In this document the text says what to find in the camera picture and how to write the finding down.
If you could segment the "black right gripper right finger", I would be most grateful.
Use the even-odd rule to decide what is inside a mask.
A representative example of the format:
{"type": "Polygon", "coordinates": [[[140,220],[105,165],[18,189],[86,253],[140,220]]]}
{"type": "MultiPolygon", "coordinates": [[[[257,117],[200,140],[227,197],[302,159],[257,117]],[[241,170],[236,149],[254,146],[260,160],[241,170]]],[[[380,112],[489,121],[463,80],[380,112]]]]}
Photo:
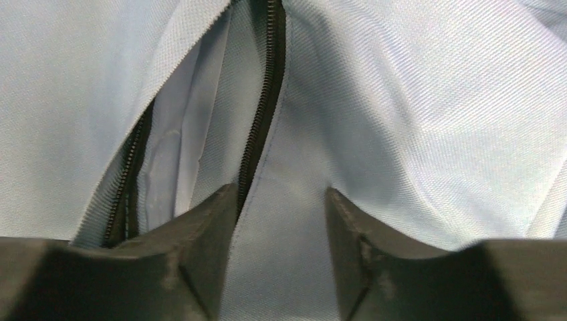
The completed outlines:
{"type": "Polygon", "coordinates": [[[342,320],[565,320],[566,242],[490,239],[448,252],[326,191],[342,320]]]}

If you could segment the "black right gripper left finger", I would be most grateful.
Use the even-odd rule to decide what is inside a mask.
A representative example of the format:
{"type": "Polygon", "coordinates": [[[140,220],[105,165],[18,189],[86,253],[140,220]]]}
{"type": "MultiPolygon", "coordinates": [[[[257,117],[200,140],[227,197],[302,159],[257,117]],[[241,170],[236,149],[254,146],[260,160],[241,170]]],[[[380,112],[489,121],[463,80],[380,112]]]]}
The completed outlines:
{"type": "Polygon", "coordinates": [[[217,320],[237,187],[112,249],[1,239],[2,320],[217,320]]]}

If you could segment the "blue grey student backpack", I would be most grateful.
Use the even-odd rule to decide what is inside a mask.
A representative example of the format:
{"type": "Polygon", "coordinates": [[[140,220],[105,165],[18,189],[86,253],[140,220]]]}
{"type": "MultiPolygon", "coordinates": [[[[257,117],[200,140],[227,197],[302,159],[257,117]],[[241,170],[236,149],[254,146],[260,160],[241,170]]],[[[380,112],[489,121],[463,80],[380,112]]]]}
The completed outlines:
{"type": "Polygon", "coordinates": [[[342,320],[328,189],[566,242],[566,2],[1,2],[1,239],[112,249],[230,184],[217,320],[342,320]]]}

